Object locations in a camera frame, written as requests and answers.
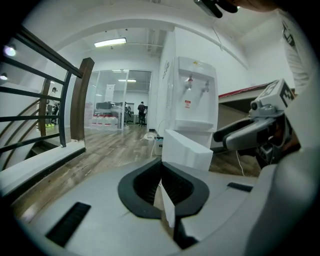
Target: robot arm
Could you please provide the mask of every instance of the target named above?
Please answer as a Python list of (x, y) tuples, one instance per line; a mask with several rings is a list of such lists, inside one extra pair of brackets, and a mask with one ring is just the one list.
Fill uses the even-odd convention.
[[(293, 100), (294, 95), (285, 80), (274, 81), (251, 102), (248, 118), (218, 130), (213, 139), (222, 142), (225, 151), (255, 149), (268, 164), (275, 164), (281, 157), (282, 147), (292, 138), (285, 109)], [(277, 125), (283, 130), (280, 143), (273, 138)]]

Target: black slot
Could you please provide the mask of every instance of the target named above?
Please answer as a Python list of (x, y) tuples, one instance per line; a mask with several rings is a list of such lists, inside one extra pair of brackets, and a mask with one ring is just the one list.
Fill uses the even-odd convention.
[(227, 186), (230, 188), (245, 191), (245, 192), (251, 192), (251, 190), (254, 188), (253, 186), (250, 186), (250, 185), (244, 185), (244, 184), (235, 183), (235, 182), (230, 182)]
[(77, 202), (48, 232), (46, 237), (64, 247), (88, 213), (90, 205)]

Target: fluorescent light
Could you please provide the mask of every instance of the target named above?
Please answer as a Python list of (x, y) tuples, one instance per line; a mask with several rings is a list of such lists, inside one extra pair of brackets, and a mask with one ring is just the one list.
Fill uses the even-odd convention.
[(0, 75), (0, 79), (1, 80), (8, 80), (8, 77), (7, 77), (7, 74), (6, 73), (2, 73), (1, 75)]
[[(126, 82), (127, 80), (126, 79), (119, 79), (118, 80), (119, 82)], [(128, 83), (136, 83), (137, 80), (128, 80)]]
[(8, 56), (15, 56), (16, 55), (16, 50), (14, 47), (11, 47), (11, 46), (5, 46), (4, 47), (4, 53)]
[(129, 72), (129, 70), (127, 70), (127, 69), (113, 69), (112, 72), (113, 73), (126, 73), (126, 72)]
[(103, 46), (114, 46), (114, 45), (121, 45), (125, 44), (127, 42), (127, 39), (125, 38), (118, 38), (118, 39), (112, 39), (102, 42), (96, 42), (94, 44), (95, 47), (103, 47)]

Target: white paper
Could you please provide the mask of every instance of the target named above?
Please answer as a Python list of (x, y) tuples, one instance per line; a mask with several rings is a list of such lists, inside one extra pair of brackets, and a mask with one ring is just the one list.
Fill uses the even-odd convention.
[(104, 102), (113, 102), (114, 91), (115, 91), (115, 84), (107, 84), (106, 85)]
[(165, 211), (165, 216), (166, 220), (169, 223), (170, 228), (175, 227), (175, 205), (171, 201), (169, 195), (167, 194), (164, 186), (162, 185), (162, 180), (160, 180), (160, 186), (161, 186), (161, 193), (162, 193), (162, 199), (163, 199), (163, 204), (164, 204), (164, 211)]

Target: white cable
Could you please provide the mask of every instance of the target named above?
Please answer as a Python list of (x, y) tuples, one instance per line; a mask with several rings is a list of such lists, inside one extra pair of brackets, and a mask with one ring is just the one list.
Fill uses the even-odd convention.
[(211, 28), (213, 29), (216, 37), (218, 38), (218, 40), (219, 40), (219, 42), (220, 42), (220, 49), (221, 49), (221, 51), (223, 52), (223, 51), (224, 51), (224, 46), (223, 46), (223, 44), (222, 44), (222, 42), (221, 42), (221, 40), (220, 40), (220, 37), (218, 36), (218, 33), (217, 33), (217, 31), (215, 30), (215, 28), (214, 28), (214, 26), (212, 25), (211, 22), (210, 22), (210, 25), (211, 25)]
[(163, 120), (160, 122), (159, 127), (158, 127), (158, 129), (156, 130), (156, 135), (155, 135), (155, 138), (154, 138), (153, 147), (152, 147), (152, 149), (151, 149), (150, 158), (152, 158), (152, 152), (153, 152), (154, 149), (155, 149), (156, 140), (157, 140), (157, 137), (158, 137), (158, 132), (159, 132), (159, 129), (160, 129), (160, 125), (162, 124), (162, 122), (163, 122), (164, 120), (165, 120), (165, 119), (163, 119)]
[(242, 170), (242, 175), (243, 175), (243, 176), (246, 176), (245, 173), (244, 173), (244, 169), (242, 168), (241, 163), (240, 163), (240, 160), (239, 160), (238, 151), (236, 151), (235, 153), (236, 153), (236, 158), (238, 158), (238, 162), (239, 162), (239, 165), (240, 165), (241, 170)]

